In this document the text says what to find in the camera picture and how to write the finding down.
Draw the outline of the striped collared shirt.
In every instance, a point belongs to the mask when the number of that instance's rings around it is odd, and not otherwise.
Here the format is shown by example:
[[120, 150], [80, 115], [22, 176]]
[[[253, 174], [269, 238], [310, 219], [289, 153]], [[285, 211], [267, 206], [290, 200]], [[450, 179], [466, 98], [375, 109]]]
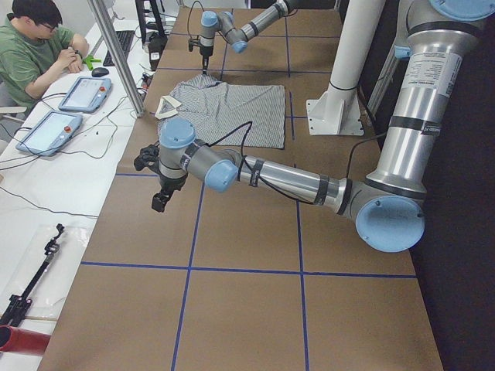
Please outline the striped collared shirt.
[[245, 133], [239, 126], [250, 121], [247, 146], [284, 148], [282, 85], [233, 85], [200, 74], [178, 83], [170, 96], [180, 102], [176, 116], [192, 123], [196, 135], [209, 144], [238, 146]]

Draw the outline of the black computer mouse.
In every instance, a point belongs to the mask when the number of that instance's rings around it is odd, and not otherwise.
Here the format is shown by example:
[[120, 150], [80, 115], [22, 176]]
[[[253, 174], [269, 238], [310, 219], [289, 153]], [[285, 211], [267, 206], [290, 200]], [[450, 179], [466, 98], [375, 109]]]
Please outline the black computer mouse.
[[96, 67], [91, 71], [92, 77], [104, 77], [109, 74], [109, 70], [104, 67]]

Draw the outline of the upper blue teach pendant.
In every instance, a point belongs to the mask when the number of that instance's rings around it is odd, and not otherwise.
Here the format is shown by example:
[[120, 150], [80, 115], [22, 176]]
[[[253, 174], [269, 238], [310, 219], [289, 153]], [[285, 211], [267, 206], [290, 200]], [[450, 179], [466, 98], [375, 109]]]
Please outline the upper blue teach pendant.
[[109, 78], [78, 77], [58, 108], [66, 112], [93, 113], [103, 104], [111, 87]]

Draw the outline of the blue teach pendant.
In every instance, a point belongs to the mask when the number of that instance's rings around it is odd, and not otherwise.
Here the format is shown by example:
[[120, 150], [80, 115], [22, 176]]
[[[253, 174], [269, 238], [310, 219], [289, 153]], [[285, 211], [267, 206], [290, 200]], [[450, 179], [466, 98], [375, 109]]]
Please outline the blue teach pendant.
[[111, 87], [109, 78], [78, 77], [58, 108], [66, 112], [93, 113], [103, 104]]
[[15, 148], [31, 155], [51, 156], [73, 137], [82, 122], [81, 114], [51, 110]]

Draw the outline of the black keyboard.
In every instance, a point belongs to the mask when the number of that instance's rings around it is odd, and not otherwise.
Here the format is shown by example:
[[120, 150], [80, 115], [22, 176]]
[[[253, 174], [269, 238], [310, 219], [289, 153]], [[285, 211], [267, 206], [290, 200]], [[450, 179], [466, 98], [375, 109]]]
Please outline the black keyboard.
[[[135, 38], [135, 32], [133, 30], [119, 30], [116, 32], [116, 36], [121, 51], [125, 55], [125, 58], [127, 58], [131, 50], [131, 45]], [[108, 50], [103, 60], [103, 66], [113, 66], [113, 65], [114, 65], [113, 56], [111, 51]]]

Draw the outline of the person in green shirt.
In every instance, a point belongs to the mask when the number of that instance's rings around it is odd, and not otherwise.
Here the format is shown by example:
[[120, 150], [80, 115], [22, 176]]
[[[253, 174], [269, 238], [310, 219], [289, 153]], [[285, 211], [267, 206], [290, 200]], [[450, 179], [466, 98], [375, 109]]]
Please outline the person in green shirt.
[[17, 0], [1, 27], [1, 78], [28, 111], [61, 74], [83, 69], [89, 44], [62, 24], [55, 2]]

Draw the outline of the lower blue teach pendant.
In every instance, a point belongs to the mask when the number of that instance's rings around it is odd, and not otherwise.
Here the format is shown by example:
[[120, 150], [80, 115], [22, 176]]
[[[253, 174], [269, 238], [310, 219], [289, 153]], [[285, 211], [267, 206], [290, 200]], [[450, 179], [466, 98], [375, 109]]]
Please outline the lower blue teach pendant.
[[81, 114], [51, 110], [15, 148], [31, 155], [51, 156], [73, 137], [82, 122]]

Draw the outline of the black box with label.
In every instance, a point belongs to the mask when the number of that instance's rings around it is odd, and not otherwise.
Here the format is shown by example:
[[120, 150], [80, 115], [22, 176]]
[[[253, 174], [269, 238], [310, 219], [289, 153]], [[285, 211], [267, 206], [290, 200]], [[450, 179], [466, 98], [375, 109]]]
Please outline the black box with label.
[[156, 71], [167, 41], [167, 35], [161, 36], [159, 34], [155, 34], [150, 39], [148, 44], [148, 59], [152, 71]]

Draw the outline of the red cylinder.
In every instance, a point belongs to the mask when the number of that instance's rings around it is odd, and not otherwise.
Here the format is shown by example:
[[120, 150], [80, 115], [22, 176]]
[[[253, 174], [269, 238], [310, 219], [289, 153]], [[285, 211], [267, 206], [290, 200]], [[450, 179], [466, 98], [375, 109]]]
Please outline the red cylinder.
[[24, 328], [1, 326], [1, 352], [27, 356], [42, 356], [50, 342], [50, 335]]

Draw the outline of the black handheld gripper stick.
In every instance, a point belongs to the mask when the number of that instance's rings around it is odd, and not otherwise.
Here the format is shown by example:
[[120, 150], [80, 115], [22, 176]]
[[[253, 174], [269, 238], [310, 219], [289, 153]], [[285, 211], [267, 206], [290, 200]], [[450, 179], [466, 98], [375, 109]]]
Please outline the black handheld gripper stick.
[[55, 255], [60, 250], [60, 244], [57, 242], [65, 230], [61, 223], [56, 225], [57, 235], [52, 237], [44, 247], [45, 259], [39, 266], [25, 290], [21, 294], [12, 294], [9, 298], [9, 305], [1, 316], [1, 325], [10, 325], [18, 327], [26, 318], [26, 313], [31, 307], [32, 299], [29, 297], [43, 273], [46, 271]]

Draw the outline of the green plastic tool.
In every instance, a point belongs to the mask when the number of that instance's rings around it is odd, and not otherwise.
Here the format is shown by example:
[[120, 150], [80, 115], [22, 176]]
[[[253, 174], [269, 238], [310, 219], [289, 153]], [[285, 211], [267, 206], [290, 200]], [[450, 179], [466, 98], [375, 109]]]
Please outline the green plastic tool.
[[87, 66], [89, 71], [92, 71], [94, 69], [94, 64], [95, 63], [101, 63], [101, 59], [95, 58], [93, 55], [88, 55], [82, 59], [83, 64]]

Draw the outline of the aluminium frame post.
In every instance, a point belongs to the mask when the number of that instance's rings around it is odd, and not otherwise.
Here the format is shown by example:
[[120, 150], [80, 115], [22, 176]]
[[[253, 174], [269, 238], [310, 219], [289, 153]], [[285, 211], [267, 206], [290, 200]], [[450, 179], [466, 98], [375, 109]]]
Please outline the aluminium frame post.
[[92, 11], [101, 35], [104, 38], [107, 48], [111, 51], [114, 66], [118, 71], [121, 83], [127, 93], [131, 105], [137, 117], [142, 117], [145, 113], [143, 100], [141, 99], [135, 81], [128, 66], [127, 59], [121, 51], [116, 31], [108, 14], [107, 8], [102, 0], [87, 0]]

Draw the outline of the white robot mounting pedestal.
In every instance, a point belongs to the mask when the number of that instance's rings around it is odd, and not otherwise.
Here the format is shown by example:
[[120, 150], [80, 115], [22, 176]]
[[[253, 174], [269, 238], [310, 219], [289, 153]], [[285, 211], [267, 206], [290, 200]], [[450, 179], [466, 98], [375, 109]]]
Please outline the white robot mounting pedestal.
[[364, 134], [357, 86], [373, 39], [365, 20], [368, 4], [349, 2], [328, 88], [318, 100], [306, 101], [311, 135]]

